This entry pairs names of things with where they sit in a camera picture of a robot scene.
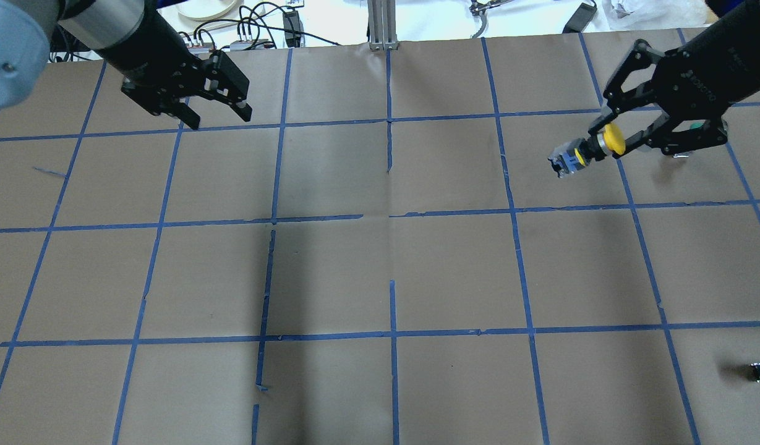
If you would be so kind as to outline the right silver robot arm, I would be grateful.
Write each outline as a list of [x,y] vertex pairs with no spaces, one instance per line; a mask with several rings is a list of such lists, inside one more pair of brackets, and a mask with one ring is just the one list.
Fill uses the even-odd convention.
[[[583,164],[641,146],[663,155],[722,145],[727,109],[760,91],[760,1],[741,1],[689,42],[663,53],[636,40],[608,80],[600,117],[574,149]],[[660,117],[629,138],[610,124],[656,104]]]

